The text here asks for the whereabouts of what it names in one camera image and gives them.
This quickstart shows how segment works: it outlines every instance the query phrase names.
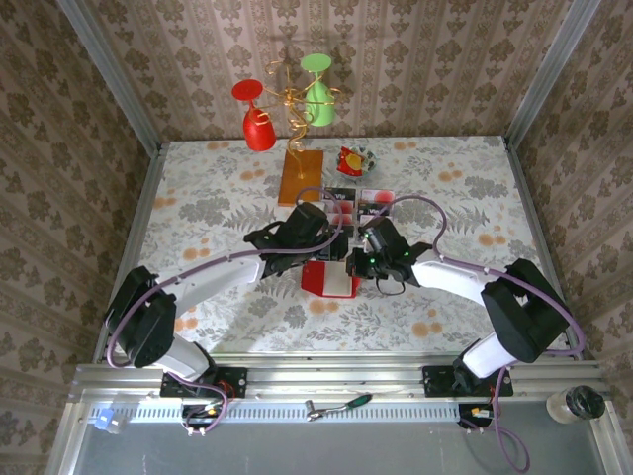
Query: metal frame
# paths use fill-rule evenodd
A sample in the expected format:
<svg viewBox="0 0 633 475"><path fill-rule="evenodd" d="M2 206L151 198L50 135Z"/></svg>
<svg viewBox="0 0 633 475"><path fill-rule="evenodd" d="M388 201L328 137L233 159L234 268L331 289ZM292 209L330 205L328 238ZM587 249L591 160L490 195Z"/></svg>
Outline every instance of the metal frame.
<svg viewBox="0 0 633 475"><path fill-rule="evenodd" d="M155 154L155 159L149 163L149 169L145 175L145 181L142 185L142 191L138 198L138 204L136 205L135 216L130 226L130 233L128 234L128 241L126 242L126 248L123 251L121 257L121 263L119 264L119 270L117 271L117 277L112 287L112 293L110 294L110 302L114 299L119 287L126 278L128 272L138 264L140 257L140 251L145 239L145 232L147 231L147 224L149 223L149 216L151 215L151 207L154 199L156 198L156 191L158 185L162 179L162 170L165 165L165 159L167 158L167 152L169 151L169 143L164 144L160 151ZM92 355L92 362L98 363L102 360L104 352L106 350L106 344L108 342L108 328L105 325L101 326L99 332L99 338L95 346L95 351Z"/></svg>
<svg viewBox="0 0 633 475"><path fill-rule="evenodd" d="M506 136L514 146L519 146L527 134L599 4L600 0L572 3L507 129Z"/></svg>
<svg viewBox="0 0 633 475"><path fill-rule="evenodd" d="M87 2L59 0L58 3L128 118L136 137L147 154L154 158L160 146L159 133L145 112L140 98L128 82L125 70L101 32L99 22L93 16Z"/></svg>
<svg viewBox="0 0 633 475"><path fill-rule="evenodd" d="M245 401L249 407L267 407L271 403L293 405L304 403L307 399L317 404L341 403L369 392L374 394L372 404L397 404L400 407L405 404L419 408L456 401L453 398L426 398L420 381L422 366L450 364L456 355L235 353L216 355L215 359L220 366L248 368ZM102 407L104 403L141 402L145 407L157 409L172 407L173 401L165 402L159 397L162 374L159 368L113 369L103 364L78 366L46 474L73 473L94 407ZM604 394L608 391L596 361L547 357L533 364L517 364L510 375L514 396L501 398L504 404L544 402L554 392L581 384L588 384ZM482 401L482 398L459 399L459 402L475 401ZM631 473L627 471L630 459L617 417L611 403L607 407L607 414L591 423L602 463L609 475Z"/></svg>

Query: wallpaper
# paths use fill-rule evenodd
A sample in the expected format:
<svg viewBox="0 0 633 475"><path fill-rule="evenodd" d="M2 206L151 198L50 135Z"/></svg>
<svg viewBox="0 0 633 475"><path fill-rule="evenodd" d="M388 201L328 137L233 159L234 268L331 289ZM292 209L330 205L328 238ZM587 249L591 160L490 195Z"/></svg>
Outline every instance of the wallpaper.
<svg viewBox="0 0 633 475"><path fill-rule="evenodd" d="M54 2L0 2L0 472L43 473L147 157Z"/></svg>
<svg viewBox="0 0 633 475"><path fill-rule="evenodd" d="M84 0L163 141L243 137L234 83L333 58L344 93L313 136L503 135L571 2L560 0ZM270 101L262 97L259 104ZM283 108L273 115L288 135Z"/></svg>
<svg viewBox="0 0 633 475"><path fill-rule="evenodd" d="M633 447L633 2L602 0L519 156Z"/></svg>

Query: small bowl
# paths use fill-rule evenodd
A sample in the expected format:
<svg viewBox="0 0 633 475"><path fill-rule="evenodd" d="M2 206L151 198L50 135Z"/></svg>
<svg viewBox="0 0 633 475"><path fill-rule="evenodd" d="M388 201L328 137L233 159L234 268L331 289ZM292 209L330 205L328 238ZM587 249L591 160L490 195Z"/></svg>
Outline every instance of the small bowl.
<svg viewBox="0 0 633 475"><path fill-rule="evenodd" d="M353 153L359 155L362 158L363 161L361 163L360 170L363 172L363 174L362 175L358 175L358 176L348 175L347 173L345 173L345 172L339 170L338 168L336 168L336 171L339 174L341 174L342 176L344 176L345 178L350 179L350 180L358 180L358 179L364 178L365 176L369 175L376 168L376 164L378 163L378 158L376 158L376 155L374 154L373 151L368 150L366 147L364 147L362 145L349 146L348 149L351 150ZM340 163L341 153L338 155L338 157L336 159L336 164L337 165L338 165L338 163Z"/></svg>

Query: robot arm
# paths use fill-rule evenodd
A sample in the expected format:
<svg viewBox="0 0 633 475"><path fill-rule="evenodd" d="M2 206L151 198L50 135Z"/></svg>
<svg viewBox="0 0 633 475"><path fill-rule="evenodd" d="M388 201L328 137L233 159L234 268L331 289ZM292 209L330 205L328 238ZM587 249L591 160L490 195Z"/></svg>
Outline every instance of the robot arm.
<svg viewBox="0 0 633 475"><path fill-rule="evenodd" d="M257 282L273 274L304 265L318 252L287 253L280 250L306 249L329 239L325 213L310 203L299 205L286 222L273 223L244 237L242 247L259 249L259 255L227 260L205 267L196 262L172 274L151 274L145 267L134 269L119 289L106 317L111 332L140 297L159 282L174 280L160 288L140 306L123 328L117 343L135 367L158 364L189 380L211 380L215 364L197 343L174 334L175 319L187 309L228 288ZM439 260L426 243L409 246L393 223L378 217L361 229L365 249L354 248L347 257L350 276L384 280L393 278L415 287L437 288L484 306L495 331L476 341L454 362L455 379L467 392L500 368L519 360L533 362L565 330L567 322L542 300L517 286L491 275L451 265ZM340 260L347 254L347 238L340 235L328 249L328 259ZM175 276L203 267L187 279ZM555 291L531 262L518 259L507 273L547 293L561 303Z"/></svg>
<svg viewBox="0 0 633 475"><path fill-rule="evenodd" d="M392 277L415 287L441 289L488 311L495 331L476 341L453 363L456 384L466 392L517 360L534 362L568 326L549 304L505 279L443 262L429 244L409 246L388 218L375 218L360 231L366 246L354 249L348 258L350 275L378 280ZM506 273L564 306L532 262L518 259Z"/></svg>

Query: table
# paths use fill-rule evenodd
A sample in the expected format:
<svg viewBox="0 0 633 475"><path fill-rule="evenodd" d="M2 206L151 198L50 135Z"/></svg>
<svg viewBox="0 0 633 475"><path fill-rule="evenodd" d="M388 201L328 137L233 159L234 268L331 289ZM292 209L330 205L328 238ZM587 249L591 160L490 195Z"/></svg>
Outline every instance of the table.
<svg viewBox="0 0 633 475"><path fill-rule="evenodd" d="M376 170L353 183L335 171L342 145L365 145ZM244 141L173 142L166 154L140 264L163 271L240 243L285 219L277 207L285 142L253 152ZM447 255L503 267L537 252L500 137L314 139L323 185L420 193L447 212L440 242ZM432 242L439 217L430 207L399 204L394 221L409 243ZM492 330L477 304L432 289L384 297L364 282L353 300L323 299L300 288L301 269L227 290L176 321L176 331L213 352L462 351Z"/></svg>

